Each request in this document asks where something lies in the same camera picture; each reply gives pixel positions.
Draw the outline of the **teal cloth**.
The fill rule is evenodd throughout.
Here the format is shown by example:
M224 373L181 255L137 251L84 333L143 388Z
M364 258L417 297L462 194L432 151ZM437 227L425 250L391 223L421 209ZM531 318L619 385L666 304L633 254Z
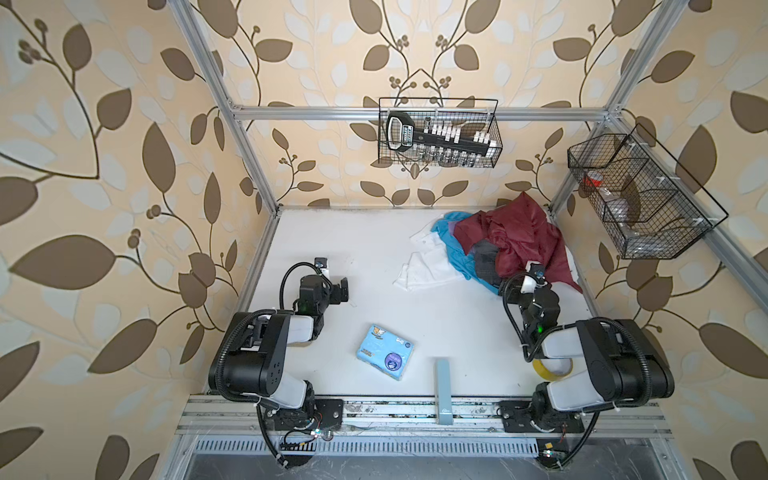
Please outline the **teal cloth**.
M481 285L497 295L498 288L492 288L475 276L475 262L472 254L472 248L468 254L465 254L459 241L454 236L455 226L459 221L465 220L471 216L468 212L453 211L444 214L433 224L431 231L436 233L440 240L445 244L448 262L466 279L478 281Z

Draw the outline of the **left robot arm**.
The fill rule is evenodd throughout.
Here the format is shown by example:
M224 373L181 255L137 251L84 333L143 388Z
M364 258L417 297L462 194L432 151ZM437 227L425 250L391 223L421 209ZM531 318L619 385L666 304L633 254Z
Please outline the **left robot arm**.
M281 280L277 308L233 315L209 370L209 388L264 412L313 419L314 388L287 373L288 347L317 340L328 307L348 300L348 280L330 280L327 258L292 265Z

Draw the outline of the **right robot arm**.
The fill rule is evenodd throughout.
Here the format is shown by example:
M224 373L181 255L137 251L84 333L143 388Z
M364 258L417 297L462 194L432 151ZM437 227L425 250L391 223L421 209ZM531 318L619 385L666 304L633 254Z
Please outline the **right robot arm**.
M635 321L597 316L559 323L559 297L541 265L504 279L499 296L526 362L580 358L585 364L582 372L536 387L528 407L533 421L642 407L674 393L670 367Z

